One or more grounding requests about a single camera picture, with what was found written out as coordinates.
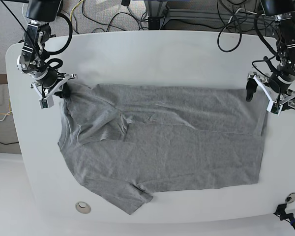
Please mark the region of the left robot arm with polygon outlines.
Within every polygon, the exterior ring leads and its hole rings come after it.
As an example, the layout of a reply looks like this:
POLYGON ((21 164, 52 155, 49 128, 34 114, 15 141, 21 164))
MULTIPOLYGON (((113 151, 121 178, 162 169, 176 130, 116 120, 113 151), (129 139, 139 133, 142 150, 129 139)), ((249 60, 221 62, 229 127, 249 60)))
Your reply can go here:
POLYGON ((248 75, 246 101, 250 102, 257 88, 261 87, 269 99, 267 111, 279 115, 285 110, 295 110, 295 91, 289 88, 295 81, 295 24, 292 19, 295 8, 291 0, 263 0, 261 6, 262 10, 254 17, 255 32, 279 64, 274 66, 270 58, 263 58, 262 61, 268 65, 271 75, 266 75, 260 70, 248 75), (258 19, 262 14, 274 17, 275 49, 258 29, 258 19))

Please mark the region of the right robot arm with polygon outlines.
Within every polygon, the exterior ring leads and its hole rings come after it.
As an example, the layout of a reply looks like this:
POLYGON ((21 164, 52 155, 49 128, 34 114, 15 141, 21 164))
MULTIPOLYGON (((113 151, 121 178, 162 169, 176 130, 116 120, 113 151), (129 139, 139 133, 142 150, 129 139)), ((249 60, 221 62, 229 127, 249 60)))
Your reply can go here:
POLYGON ((63 61, 58 58, 51 59, 63 53, 69 46, 72 36, 72 23, 67 16, 61 13, 63 1, 61 0, 30 0, 26 18, 30 19, 24 33, 24 45, 17 59, 17 67, 24 74, 29 74, 34 80, 34 85, 41 86, 42 98, 55 95, 68 98, 70 89, 65 81, 68 77, 60 73, 63 61), (51 38, 50 22, 57 17, 65 19, 69 28, 69 35, 65 45, 57 51, 45 50, 45 43, 51 38))

